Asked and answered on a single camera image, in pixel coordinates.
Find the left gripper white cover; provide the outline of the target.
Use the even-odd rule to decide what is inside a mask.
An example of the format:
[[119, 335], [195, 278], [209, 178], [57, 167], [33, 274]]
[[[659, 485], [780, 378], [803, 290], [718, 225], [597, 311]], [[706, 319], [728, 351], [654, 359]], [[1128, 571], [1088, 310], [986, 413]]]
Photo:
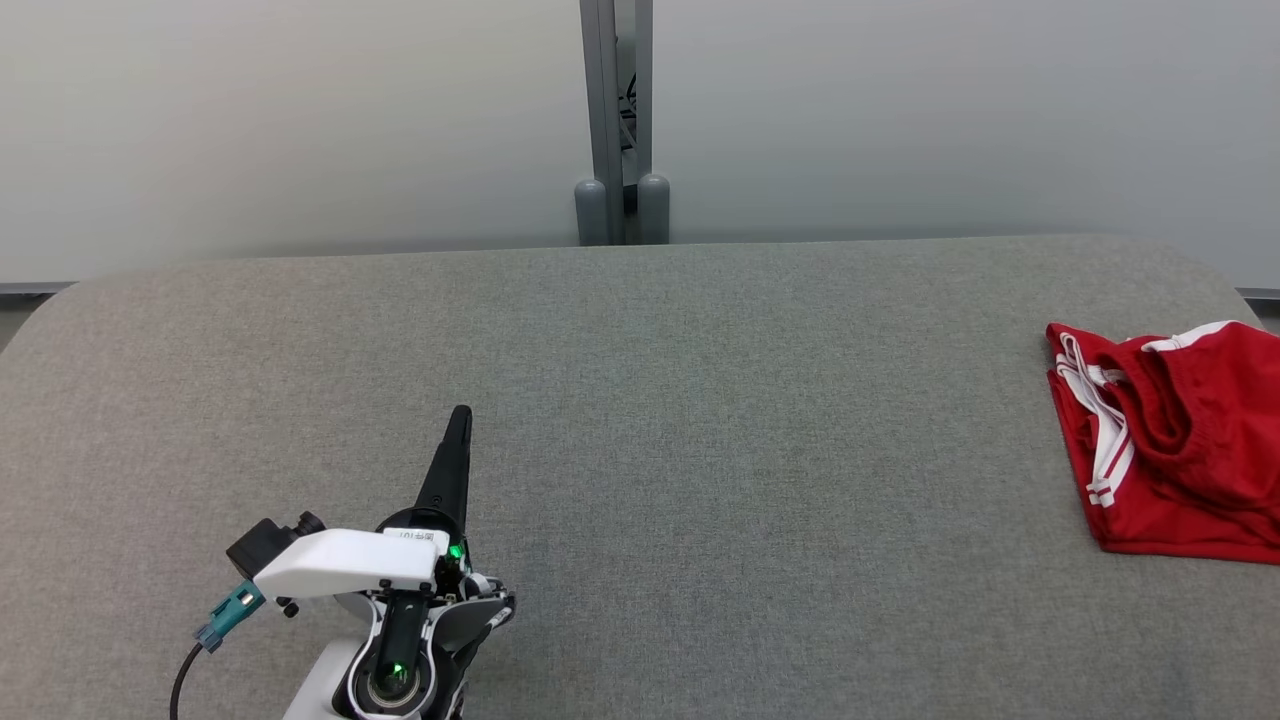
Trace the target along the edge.
[[515, 619], [515, 594], [474, 569], [465, 533], [474, 411], [453, 407], [415, 506], [376, 530], [296, 527], [252, 530], [252, 601], [283, 609], [333, 597], [367, 614], [387, 653], [411, 641], [456, 653]]

